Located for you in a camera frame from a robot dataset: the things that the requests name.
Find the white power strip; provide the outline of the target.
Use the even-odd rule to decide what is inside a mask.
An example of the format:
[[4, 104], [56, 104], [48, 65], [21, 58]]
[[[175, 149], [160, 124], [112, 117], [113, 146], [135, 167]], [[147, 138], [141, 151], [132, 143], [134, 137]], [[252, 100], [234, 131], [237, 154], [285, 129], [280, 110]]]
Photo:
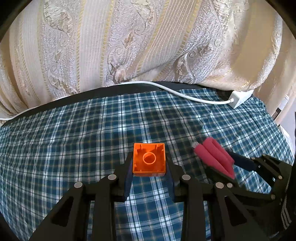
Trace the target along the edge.
[[229, 102], [229, 105], [233, 109], [236, 109], [238, 106], [243, 104], [246, 100], [248, 100], [252, 96], [253, 92], [254, 90], [232, 91], [229, 97], [229, 100], [231, 100], [231, 102]]

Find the cream patterned curtain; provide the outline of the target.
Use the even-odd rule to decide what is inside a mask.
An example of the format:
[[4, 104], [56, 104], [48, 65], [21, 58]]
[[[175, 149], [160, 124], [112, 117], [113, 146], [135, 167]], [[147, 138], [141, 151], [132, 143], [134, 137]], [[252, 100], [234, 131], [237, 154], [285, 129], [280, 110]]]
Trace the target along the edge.
[[32, 1], [1, 40], [1, 118], [126, 81], [295, 100], [295, 37], [266, 1]]

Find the blue plaid tablecloth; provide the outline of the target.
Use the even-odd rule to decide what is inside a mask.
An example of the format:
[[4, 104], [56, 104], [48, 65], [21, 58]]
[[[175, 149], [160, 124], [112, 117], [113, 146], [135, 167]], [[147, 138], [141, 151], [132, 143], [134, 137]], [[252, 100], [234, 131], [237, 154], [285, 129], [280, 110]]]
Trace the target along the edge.
[[134, 143], [163, 143], [185, 173], [207, 182], [192, 151], [207, 137], [242, 156], [263, 154], [292, 164], [294, 156], [264, 103], [250, 97], [237, 109], [202, 104], [165, 91], [72, 103], [1, 127], [1, 213], [28, 240], [77, 181], [111, 174]]

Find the pink foam hand gripper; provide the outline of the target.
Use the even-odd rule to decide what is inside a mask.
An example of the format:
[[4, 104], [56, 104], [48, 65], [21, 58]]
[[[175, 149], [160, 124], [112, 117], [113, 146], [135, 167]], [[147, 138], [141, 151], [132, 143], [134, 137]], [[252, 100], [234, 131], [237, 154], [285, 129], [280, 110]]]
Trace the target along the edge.
[[203, 143], [194, 142], [192, 148], [204, 164], [233, 180], [235, 179], [234, 159], [214, 138], [208, 137]]

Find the orange toy brick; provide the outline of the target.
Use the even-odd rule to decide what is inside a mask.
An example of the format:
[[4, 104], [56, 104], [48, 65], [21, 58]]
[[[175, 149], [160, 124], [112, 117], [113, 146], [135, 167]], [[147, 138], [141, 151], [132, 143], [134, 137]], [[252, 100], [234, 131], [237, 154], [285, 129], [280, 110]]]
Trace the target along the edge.
[[164, 143], [134, 143], [132, 173], [137, 177], [161, 177], [166, 174]]

